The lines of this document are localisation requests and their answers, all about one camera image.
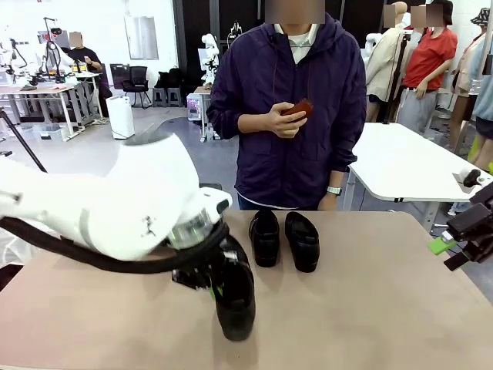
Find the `person's right hand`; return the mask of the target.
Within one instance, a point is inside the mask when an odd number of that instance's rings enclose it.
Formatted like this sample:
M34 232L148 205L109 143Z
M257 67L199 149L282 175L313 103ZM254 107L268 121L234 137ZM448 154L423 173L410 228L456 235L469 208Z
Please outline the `person's right hand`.
M260 131L274 133L281 139L293 139L300 128L307 122L307 113L305 111L284 114L293 107L294 104L292 103L274 104L270 111L261 118Z

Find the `person's left hand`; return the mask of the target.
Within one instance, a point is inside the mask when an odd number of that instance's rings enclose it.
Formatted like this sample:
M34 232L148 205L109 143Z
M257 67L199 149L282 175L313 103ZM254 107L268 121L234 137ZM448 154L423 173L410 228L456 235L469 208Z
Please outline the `person's left hand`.
M318 204L318 210L335 211L337 209L337 201L339 196L334 193L326 193Z

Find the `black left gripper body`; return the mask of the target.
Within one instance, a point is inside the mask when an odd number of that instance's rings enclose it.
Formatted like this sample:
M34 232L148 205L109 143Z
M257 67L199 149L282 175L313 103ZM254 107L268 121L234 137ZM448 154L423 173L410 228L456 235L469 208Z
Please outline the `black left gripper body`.
M219 251L201 262L197 267L186 267L172 271L172 281L193 290L208 289L212 281L216 291L224 284L224 271L228 264L238 264L241 254L238 251Z

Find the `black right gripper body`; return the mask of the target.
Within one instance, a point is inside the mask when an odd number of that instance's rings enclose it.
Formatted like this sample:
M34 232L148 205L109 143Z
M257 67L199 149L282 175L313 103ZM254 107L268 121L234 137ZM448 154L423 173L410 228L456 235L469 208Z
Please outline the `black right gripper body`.
M483 187L471 198L471 206L452 217L448 232L457 241L467 241L478 251L492 249L492 187Z

